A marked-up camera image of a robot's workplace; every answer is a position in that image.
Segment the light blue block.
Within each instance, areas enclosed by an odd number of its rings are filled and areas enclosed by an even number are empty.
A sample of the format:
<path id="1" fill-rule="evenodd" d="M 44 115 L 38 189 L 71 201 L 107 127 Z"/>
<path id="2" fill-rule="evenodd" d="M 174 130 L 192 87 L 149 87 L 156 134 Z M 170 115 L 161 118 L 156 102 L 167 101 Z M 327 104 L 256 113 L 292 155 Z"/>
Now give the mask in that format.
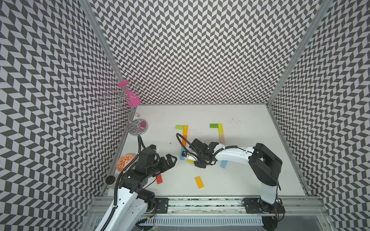
<path id="1" fill-rule="evenodd" d="M 227 167 L 227 164 L 228 164 L 228 161 L 223 160 L 221 161 L 220 167 L 225 169 Z"/>

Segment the orange block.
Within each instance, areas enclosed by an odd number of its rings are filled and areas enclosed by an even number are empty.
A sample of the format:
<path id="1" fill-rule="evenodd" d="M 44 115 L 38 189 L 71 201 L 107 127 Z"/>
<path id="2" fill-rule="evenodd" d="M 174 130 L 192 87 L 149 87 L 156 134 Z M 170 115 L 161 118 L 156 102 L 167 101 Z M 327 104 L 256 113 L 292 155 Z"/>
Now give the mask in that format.
<path id="1" fill-rule="evenodd" d="M 184 147 L 186 147 L 186 145 L 187 145 L 187 142 L 186 142 L 186 138 L 187 138 L 187 136 L 185 135 L 185 136 L 183 136 L 184 138 L 182 139 L 182 145 L 184 146 Z"/>

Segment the natural wood block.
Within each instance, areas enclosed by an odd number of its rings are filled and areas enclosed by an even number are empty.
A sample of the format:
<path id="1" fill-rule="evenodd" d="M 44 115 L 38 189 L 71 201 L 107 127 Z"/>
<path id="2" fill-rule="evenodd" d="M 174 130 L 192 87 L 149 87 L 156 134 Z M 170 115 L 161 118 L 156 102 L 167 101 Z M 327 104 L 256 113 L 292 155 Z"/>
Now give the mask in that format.
<path id="1" fill-rule="evenodd" d="M 225 145 L 225 135 L 223 133 L 219 134 L 219 139 L 220 139 L 220 144 Z"/>

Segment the yellow block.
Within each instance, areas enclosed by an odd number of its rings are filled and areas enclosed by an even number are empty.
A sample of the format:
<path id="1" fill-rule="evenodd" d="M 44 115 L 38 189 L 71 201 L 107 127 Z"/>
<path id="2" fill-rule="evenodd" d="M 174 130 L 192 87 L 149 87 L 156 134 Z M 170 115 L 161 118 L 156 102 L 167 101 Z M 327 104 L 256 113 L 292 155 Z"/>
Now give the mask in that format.
<path id="1" fill-rule="evenodd" d="M 219 134 L 224 134 L 224 129 L 223 129 L 222 124 L 218 124 L 218 131 L 219 131 Z"/>

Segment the light green block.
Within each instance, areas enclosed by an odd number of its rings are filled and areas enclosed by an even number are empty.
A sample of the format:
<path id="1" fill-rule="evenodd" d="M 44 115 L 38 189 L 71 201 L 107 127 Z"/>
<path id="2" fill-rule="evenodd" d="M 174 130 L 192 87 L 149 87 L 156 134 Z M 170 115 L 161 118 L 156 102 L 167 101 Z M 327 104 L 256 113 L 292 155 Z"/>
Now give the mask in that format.
<path id="1" fill-rule="evenodd" d="M 184 125 L 176 125 L 175 128 L 177 130 L 183 130 L 184 129 Z"/>

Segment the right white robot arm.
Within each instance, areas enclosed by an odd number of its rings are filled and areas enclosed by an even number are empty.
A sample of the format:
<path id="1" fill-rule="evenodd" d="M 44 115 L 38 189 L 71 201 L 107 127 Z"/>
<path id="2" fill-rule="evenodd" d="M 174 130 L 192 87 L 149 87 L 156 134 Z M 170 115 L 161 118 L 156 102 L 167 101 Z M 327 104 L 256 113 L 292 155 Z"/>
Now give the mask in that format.
<path id="1" fill-rule="evenodd" d="M 228 161 L 248 164 L 256 178 L 261 182 L 259 197 L 244 198 L 242 205 L 248 214 L 273 214 L 276 219 L 286 213 L 285 207 L 278 197 L 279 175 L 282 160 L 264 144 L 257 143 L 253 147 L 223 145 L 218 142 L 205 144 L 198 139 L 189 142 L 183 135 L 177 133 L 176 138 L 184 148 L 181 156 L 194 161 L 194 166 L 206 168 L 218 161 Z"/>

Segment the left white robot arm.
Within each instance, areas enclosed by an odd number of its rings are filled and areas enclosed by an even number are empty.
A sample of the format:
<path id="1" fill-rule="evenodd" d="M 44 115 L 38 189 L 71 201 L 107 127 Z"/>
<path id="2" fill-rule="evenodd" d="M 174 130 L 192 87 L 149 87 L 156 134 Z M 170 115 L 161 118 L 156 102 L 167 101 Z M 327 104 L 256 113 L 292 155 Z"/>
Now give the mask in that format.
<path id="1" fill-rule="evenodd" d="M 103 216 L 97 231 L 130 231 L 137 227 L 149 231 L 142 224 L 154 218 L 157 204 L 155 193 L 145 189 L 148 179 L 157 178 L 172 169 L 177 157 L 167 154 L 160 157 L 156 146 L 146 147 L 140 135 L 138 153 L 117 177 L 114 196 L 108 211 Z"/>

